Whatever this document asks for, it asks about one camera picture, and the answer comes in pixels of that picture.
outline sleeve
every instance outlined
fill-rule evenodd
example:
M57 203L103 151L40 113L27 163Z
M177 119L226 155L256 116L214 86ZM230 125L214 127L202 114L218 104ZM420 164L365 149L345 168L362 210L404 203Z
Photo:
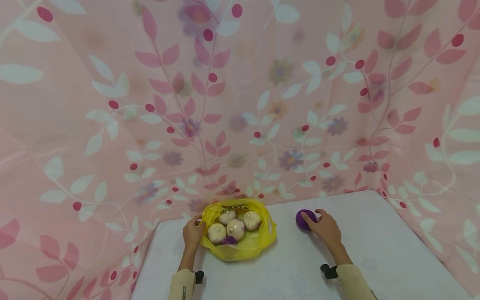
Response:
M178 271L172 276L170 294L167 300L192 300L195 273L187 269Z
M345 300L376 300L360 269L353 264L340 265L336 269Z

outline white tablecloth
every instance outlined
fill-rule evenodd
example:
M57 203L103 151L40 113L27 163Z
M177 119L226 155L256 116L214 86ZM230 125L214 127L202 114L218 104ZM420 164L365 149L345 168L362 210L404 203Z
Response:
M295 214L323 208L338 222L353 262L379 300L471 300L465 290L377 193L364 191L267 206L277 241L258 258L225 263L201 247L195 270L205 279L196 300L340 300L337 280L320 266L330 254L312 234L300 232ZM187 219L158 225L132 300L165 300L183 251Z

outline pink backdrop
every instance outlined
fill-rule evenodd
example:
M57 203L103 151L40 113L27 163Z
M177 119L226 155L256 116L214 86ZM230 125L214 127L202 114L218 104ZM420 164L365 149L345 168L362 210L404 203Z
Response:
M0 300L126 300L160 221L365 189L479 295L477 2L3 0Z

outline purple onion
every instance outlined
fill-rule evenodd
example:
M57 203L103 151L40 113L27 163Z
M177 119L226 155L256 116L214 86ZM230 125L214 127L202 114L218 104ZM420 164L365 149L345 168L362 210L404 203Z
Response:
M310 227L308 227L307 222L305 222L305 220L301 216L302 212L306 213L307 216L309 216L310 219L312 219L314 222L317 221L317 216L315 215L315 213L313 211L308 210L308 209L299 210L299 212L297 212L297 215L295 216L295 221L297 222L297 227L301 231L310 231Z
M238 242L234 237L228 236L222 240L222 245L237 245Z

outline plastic bag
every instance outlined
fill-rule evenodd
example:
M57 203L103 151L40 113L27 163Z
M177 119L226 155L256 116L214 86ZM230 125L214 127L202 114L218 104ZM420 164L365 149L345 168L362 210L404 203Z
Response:
M218 217L227 210L235 210L237 218L242 219L249 210L258 213L262 223L256 231L246 231L245 237L238 245L214 245L207 238L208 228L219 223ZM200 243L210 249L218 259L233 262L257 257L276 239L276 224L263 203L254 199L233 199L209 205L203 212L202 221L205 222L205 231Z

